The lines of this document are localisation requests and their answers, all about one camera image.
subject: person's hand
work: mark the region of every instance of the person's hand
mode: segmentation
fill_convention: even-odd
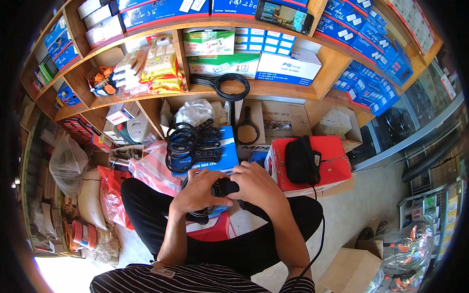
[[[197,176],[195,172],[200,169],[191,169],[188,172],[189,181],[186,187],[173,199],[170,210],[186,214],[188,212],[202,210],[213,205],[232,206],[229,198],[214,197],[210,190],[218,178],[228,177],[220,171],[203,169]]]
[[[239,192],[227,195],[230,199],[241,199],[263,209],[267,214],[290,208],[286,196],[267,171],[256,162],[242,161],[233,168],[231,181],[238,183]]]

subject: black bag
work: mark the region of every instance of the black bag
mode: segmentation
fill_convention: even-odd
[[[310,137],[305,135],[287,143],[285,147],[285,168],[288,179],[295,184],[308,183],[311,186],[321,181],[319,166],[321,153],[311,149]]]

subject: smartphone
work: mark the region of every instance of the smartphone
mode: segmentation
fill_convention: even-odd
[[[303,7],[292,8],[273,1],[259,0],[255,19],[308,35],[314,16],[302,11],[304,9]]]

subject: red plastic bag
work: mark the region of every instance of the red plastic bag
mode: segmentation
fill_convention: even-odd
[[[130,172],[111,170],[103,166],[98,166],[98,172],[101,175],[103,202],[106,206],[107,216],[116,224],[134,230],[125,212],[121,196],[122,182],[131,177]]]

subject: phone screen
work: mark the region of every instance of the phone screen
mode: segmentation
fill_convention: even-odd
[[[302,11],[266,1],[261,20],[301,33],[306,16],[307,13]]]

